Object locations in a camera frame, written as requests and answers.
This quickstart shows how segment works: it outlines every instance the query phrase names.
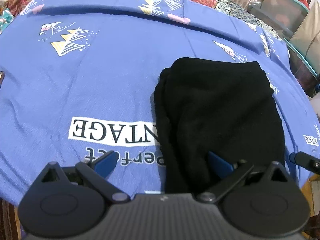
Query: screw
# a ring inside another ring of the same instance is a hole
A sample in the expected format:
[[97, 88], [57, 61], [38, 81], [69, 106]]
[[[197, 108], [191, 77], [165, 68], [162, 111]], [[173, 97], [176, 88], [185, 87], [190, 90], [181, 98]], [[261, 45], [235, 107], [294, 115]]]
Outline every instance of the screw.
[[200, 194], [199, 199], [204, 202], [213, 202], [215, 201], [216, 196], [211, 192], [203, 192]]
[[125, 201], [125, 200], [128, 199], [128, 195], [126, 193], [123, 193], [123, 192], [117, 192], [117, 193], [114, 193], [112, 195], [112, 199], [114, 201], [118, 201], [118, 202]]

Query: plastic storage box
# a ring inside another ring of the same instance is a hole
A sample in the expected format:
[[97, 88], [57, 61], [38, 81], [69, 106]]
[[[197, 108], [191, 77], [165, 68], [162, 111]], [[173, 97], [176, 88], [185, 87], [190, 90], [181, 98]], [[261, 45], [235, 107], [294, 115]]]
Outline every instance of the plastic storage box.
[[296, 48], [285, 38], [284, 41], [290, 54], [290, 70], [305, 93], [312, 98], [314, 96], [314, 88], [319, 83], [319, 76]]
[[258, 19], [265, 22], [267, 25], [274, 28], [281, 38], [286, 38], [287, 40], [290, 40], [293, 36], [293, 32], [289, 30], [287, 27], [285, 27], [283, 23], [273, 19], [268, 13], [264, 12], [259, 7], [253, 5], [251, 7], [250, 13]]
[[298, 0], [263, 0], [261, 11], [295, 33], [309, 10]]

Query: blue bedsheet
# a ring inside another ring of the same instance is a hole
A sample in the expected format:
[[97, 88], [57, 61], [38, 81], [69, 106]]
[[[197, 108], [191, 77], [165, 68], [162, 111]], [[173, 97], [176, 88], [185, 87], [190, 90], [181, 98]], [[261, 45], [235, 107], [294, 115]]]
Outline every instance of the blue bedsheet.
[[[180, 57], [258, 61], [275, 91], [286, 156], [320, 157], [319, 122], [285, 43], [212, 8], [189, 0], [32, 0], [0, 42], [0, 197], [15, 205], [49, 161], [72, 166], [111, 149], [119, 160], [108, 181], [131, 196], [161, 191], [153, 91]], [[310, 176], [287, 168], [300, 186]]]

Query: yellow triangle print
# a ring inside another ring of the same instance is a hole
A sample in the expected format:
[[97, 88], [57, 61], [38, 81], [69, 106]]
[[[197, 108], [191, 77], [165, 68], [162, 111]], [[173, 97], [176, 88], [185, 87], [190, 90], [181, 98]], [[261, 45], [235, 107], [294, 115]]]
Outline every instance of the yellow triangle print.
[[54, 49], [56, 50], [58, 55], [61, 56], [67, 42], [66, 41], [57, 41], [57, 42], [50, 42], [50, 44], [54, 47]]
[[78, 30], [69, 30], [68, 32], [71, 34], [75, 34]]
[[62, 34], [60, 35], [65, 41], [69, 41], [72, 37], [72, 34]]
[[151, 15], [152, 14], [152, 9], [150, 8], [146, 8], [146, 7], [142, 7], [142, 6], [138, 6], [144, 14], [148, 14], [148, 15]]
[[145, 0], [145, 1], [146, 1], [146, 3], [147, 3], [148, 5], [153, 6], [153, 2], [154, 2], [154, 0]]

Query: black knit fabric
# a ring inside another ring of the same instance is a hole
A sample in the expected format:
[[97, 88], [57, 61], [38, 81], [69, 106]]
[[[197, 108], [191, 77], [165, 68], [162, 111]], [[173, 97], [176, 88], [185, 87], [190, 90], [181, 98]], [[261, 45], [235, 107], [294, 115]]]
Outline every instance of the black knit fabric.
[[284, 132], [273, 90], [258, 62], [180, 58], [155, 89], [166, 193], [201, 192], [217, 182], [211, 151], [230, 163], [284, 164]]

